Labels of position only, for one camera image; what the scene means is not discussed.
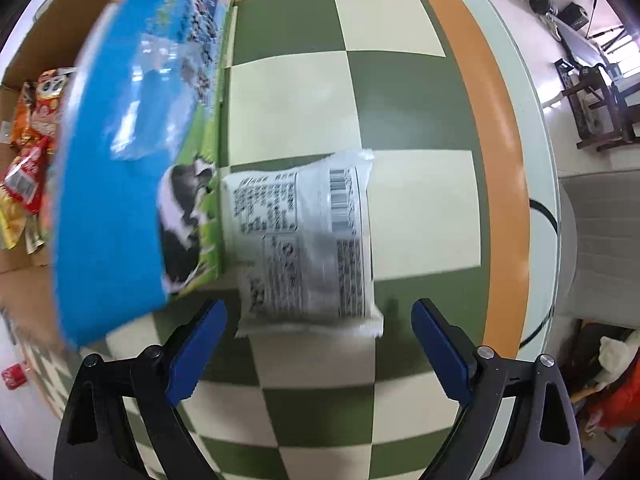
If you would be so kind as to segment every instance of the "red can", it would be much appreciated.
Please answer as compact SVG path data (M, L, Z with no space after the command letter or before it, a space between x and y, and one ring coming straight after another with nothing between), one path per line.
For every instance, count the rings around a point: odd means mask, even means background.
M2 370L2 380L7 388L15 390L18 386L22 386L27 382L27 377L24 375L22 365L16 363L13 366L9 366L6 370Z

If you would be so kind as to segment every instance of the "table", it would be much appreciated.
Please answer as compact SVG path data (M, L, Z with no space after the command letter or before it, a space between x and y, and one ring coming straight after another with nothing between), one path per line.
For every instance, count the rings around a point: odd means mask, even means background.
M541 212L557 223L558 183L522 58L487 0L236 0L226 66L221 173L374 150L383 337L234 339L239 297L227 275L80 354L27 346L27 357L62 413L83 355L161 344L214 295L228 331L179 409L213 469L227 480L418 478L458 405L414 339L413 302L431 298L476 344L514 357L555 298L559 244ZM519 356L534 358L544 339ZM149 473L162 478L125 401Z

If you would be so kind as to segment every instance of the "orange snack bag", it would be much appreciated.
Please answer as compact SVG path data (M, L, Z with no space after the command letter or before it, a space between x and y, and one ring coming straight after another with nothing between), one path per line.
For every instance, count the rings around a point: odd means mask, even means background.
M33 94L33 84L25 81L20 90L18 104L15 107L14 124L11 128L11 144L18 149L21 149L25 140L33 135L31 132Z

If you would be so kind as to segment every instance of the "white stuffed toy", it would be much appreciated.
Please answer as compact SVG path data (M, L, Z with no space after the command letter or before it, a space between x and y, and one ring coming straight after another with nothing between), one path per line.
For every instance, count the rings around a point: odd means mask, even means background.
M596 391L599 392L620 378L634 360L638 348L640 348L640 330L632 332L626 341L618 341L607 336L600 338L598 361L602 371L595 378L598 382Z

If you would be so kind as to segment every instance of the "screw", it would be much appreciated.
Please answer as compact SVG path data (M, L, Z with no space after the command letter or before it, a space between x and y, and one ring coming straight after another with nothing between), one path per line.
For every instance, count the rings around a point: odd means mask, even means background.
M551 368L554 364L556 364L556 360L553 359L549 354L542 354L540 356L540 362L547 368Z
M155 359L160 355L162 347L160 345L151 345L145 348L145 357Z
M492 359L495 356L494 349L490 346L479 346L478 347L478 355L482 359Z
M82 364L84 366L95 366L98 364L98 362L100 361L100 356L98 354L89 354L87 357L84 358L84 362L82 362Z

